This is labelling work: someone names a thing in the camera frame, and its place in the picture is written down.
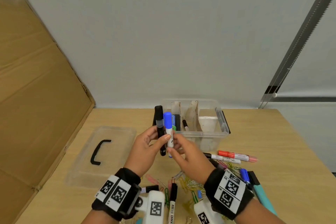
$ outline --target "blue marker cap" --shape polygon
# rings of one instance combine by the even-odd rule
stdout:
[[[175,115],[172,115],[172,116],[171,116],[171,120],[172,120],[172,124],[173,124],[173,126],[175,126]]]
[[[250,183],[250,178],[247,173],[247,170],[245,168],[242,168],[240,171],[241,178],[243,179],[244,182]]]
[[[163,121],[166,128],[170,129],[173,127],[172,120],[171,120],[171,112],[165,112],[163,114]]]

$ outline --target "clear plastic container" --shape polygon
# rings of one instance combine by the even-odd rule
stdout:
[[[230,133],[224,113],[216,100],[163,99],[161,105],[164,112],[181,116],[181,131],[176,133],[195,142],[201,151],[217,150],[220,141]],[[182,120],[186,120],[189,131],[185,131]]]
[[[70,168],[65,184],[99,189],[126,162],[136,135],[134,128],[98,127]]]

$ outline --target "person's left hand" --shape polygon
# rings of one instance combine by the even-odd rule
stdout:
[[[138,135],[124,167],[135,172],[139,177],[143,176],[153,165],[156,154],[170,139],[170,135],[160,137],[153,145],[149,146],[149,142],[157,138],[158,132],[156,126],[152,126]]]

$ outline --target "forearm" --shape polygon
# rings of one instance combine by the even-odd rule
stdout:
[[[82,221],[82,224],[118,224],[111,216],[104,211],[91,210],[86,218]]]
[[[234,221],[237,224],[285,224],[255,199],[249,202]]]

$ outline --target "red marker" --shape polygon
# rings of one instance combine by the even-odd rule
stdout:
[[[257,162],[258,159],[256,157],[245,155],[245,154],[238,154],[230,151],[218,151],[219,156],[228,157],[228,158],[235,158],[240,159],[242,161],[248,161],[248,162]]]

